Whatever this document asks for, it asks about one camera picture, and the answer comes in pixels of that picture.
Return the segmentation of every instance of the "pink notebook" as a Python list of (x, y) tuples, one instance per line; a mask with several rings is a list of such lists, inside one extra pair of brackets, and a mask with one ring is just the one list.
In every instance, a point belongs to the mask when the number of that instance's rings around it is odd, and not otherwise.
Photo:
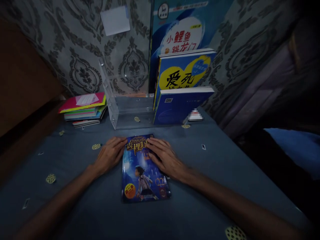
[(81, 96), (69, 98), (60, 108), (59, 113), (77, 111), (90, 107), (97, 107), (105, 105), (106, 96), (103, 92), (91, 93)]

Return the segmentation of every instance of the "yellow heart graphic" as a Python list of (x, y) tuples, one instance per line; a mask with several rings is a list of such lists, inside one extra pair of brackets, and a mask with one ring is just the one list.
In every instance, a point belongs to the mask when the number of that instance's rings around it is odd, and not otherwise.
[(210, 57), (202, 55), (189, 63), (185, 70), (182, 70), (180, 67), (173, 66), (163, 71), (159, 78), (160, 89), (191, 88), (195, 86), (206, 73), (205, 70), (198, 75), (191, 75), (193, 66), (199, 60), (203, 60), (203, 64), (207, 64), (208, 66), (211, 63)]

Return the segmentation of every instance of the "cartoon boy illustration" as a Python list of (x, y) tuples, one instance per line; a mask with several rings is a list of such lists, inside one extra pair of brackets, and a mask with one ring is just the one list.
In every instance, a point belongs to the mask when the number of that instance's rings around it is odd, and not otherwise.
[(136, 197), (140, 198), (140, 201), (142, 201), (146, 195), (152, 195), (153, 198), (157, 200), (157, 196), (153, 193), (149, 185), (149, 183), (152, 183), (152, 180), (150, 180), (146, 175), (144, 175), (144, 172), (145, 170), (141, 166), (136, 166), (135, 175), (136, 177), (139, 177), (139, 187)]

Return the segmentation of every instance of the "book cover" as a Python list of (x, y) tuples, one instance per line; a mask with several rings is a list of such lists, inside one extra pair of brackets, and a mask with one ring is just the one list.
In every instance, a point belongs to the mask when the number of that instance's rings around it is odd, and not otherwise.
[(66, 112), (64, 113), (65, 116), (69, 116), (69, 115), (74, 115), (74, 114), (82, 114), (82, 113), (93, 113), (95, 112), (96, 107), (90, 107), (87, 109), (81, 109), (81, 110), (77, 110), (77, 111), (71, 111), (71, 112)]
[(158, 56), (209, 47), (233, 0), (153, 0), (151, 3), (149, 93), (154, 93)]
[(68, 112), (68, 113), (72, 113), (72, 114), (64, 114), (64, 119), (73, 119), (73, 118), (80, 118), (80, 117), (95, 117), (97, 115), (98, 112), (98, 107), (95, 107), (93, 109), (93, 111), (90, 112), (80, 112), (80, 111), (72, 111), (72, 112)]
[(91, 107), (105, 105), (106, 96), (104, 92), (92, 93), (69, 98), (60, 108), (59, 113), (77, 111)]
[(82, 125), (77, 125), (77, 126), (74, 126), (74, 128), (82, 128), (82, 127), (86, 127), (86, 126), (90, 126), (90, 125), (95, 125), (95, 124), (100, 124), (100, 121), (98, 120), (97, 122), (92, 122), (92, 123), (86, 123), (86, 124), (82, 124)]
[(101, 119), (104, 112), (106, 111), (107, 109), (107, 104), (105, 103), (104, 106), (99, 106), (98, 109), (97, 109), (97, 114), (95, 116), (92, 116), (92, 117), (75, 117), (75, 118), (68, 118), (68, 119), (65, 119), (66, 121), (80, 121), (80, 120), (93, 120), (93, 119)]
[(88, 123), (96, 123), (96, 122), (100, 122), (100, 120), (99, 119), (93, 119), (93, 120), (76, 121), (76, 122), (73, 122), (72, 125), (73, 126), (79, 126), (79, 125), (84, 125), (84, 124), (88, 124)]
[(205, 52), (161, 57), (153, 110), (161, 90), (197, 87), (216, 54), (210, 49)]
[(122, 201), (124, 203), (157, 201), (171, 197), (166, 177), (149, 158), (147, 138), (153, 134), (133, 136), (122, 157)]
[(183, 124), (186, 117), (213, 93), (211, 87), (161, 90), (153, 124)]

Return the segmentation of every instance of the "forearm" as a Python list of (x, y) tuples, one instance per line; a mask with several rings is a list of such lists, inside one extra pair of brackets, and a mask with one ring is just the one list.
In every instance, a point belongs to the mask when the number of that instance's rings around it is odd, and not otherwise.
[(23, 228), (16, 239), (35, 239), (47, 237), (59, 220), (74, 205), (85, 189), (98, 177), (92, 166), (56, 194)]
[(283, 219), (194, 170), (180, 181), (205, 195), (254, 239), (304, 239)]

